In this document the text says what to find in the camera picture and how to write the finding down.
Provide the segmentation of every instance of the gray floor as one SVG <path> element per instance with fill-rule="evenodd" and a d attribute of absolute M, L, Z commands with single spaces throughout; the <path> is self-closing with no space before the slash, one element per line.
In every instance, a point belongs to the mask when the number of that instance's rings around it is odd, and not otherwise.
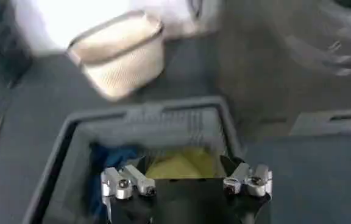
<path fill-rule="evenodd" d="M 272 223 L 351 223 L 351 136 L 248 144 L 247 160 L 274 171 Z"/>

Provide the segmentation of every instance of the screw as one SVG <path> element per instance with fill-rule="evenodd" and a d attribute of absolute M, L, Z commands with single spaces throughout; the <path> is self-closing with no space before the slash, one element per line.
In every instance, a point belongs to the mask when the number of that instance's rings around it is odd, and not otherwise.
<path fill-rule="evenodd" d="M 233 186 L 227 186 L 224 188 L 224 192 L 229 195 L 235 194 L 235 188 Z"/>
<path fill-rule="evenodd" d="M 154 196 L 156 193 L 157 193 L 157 191 L 153 187 L 149 187 L 147 189 L 147 196 Z"/>
<path fill-rule="evenodd" d="M 126 179 L 122 179 L 119 181 L 119 187 L 121 188 L 127 188 L 129 185 L 129 182 Z"/>
<path fill-rule="evenodd" d="M 262 179 L 259 177 L 252 177 L 251 182 L 255 185 L 259 185 L 259 186 L 262 185 Z"/>

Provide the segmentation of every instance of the yellow cloth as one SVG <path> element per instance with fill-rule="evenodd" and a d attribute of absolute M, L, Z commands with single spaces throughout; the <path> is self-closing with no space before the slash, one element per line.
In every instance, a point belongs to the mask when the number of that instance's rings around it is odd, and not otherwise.
<path fill-rule="evenodd" d="M 203 148 L 187 148 L 169 152 L 154 160 L 146 172 L 152 179 L 213 178 L 215 164 L 213 157 Z"/>

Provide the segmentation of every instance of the metal bracket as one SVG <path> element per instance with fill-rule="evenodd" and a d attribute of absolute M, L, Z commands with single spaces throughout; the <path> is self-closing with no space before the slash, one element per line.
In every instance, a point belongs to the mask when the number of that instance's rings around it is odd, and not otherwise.
<path fill-rule="evenodd" d="M 223 187 L 228 194 L 241 192 L 242 184 L 249 176 L 249 169 L 250 167 L 247 163 L 241 163 L 229 177 L 223 179 Z"/>
<path fill-rule="evenodd" d="M 138 188 L 140 195 L 154 196 L 156 194 L 155 181 L 144 176 L 133 165 L 125 166 L 121 171 L 121 175 L 128 178 Z"/>

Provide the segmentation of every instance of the gray plastic bin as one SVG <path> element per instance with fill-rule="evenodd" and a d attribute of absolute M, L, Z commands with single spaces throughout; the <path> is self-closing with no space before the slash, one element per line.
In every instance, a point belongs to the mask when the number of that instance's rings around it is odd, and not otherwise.
<path fill-rule="evenodd" d="M 82 196 L 90 171 L 89 143 L 138 143 L 144 152 L 204 146 L 242 158 L 229 111 L 219 97 L 145 103 L 70 116 L 55 143 L 24 223 L 94 223 Z"/>

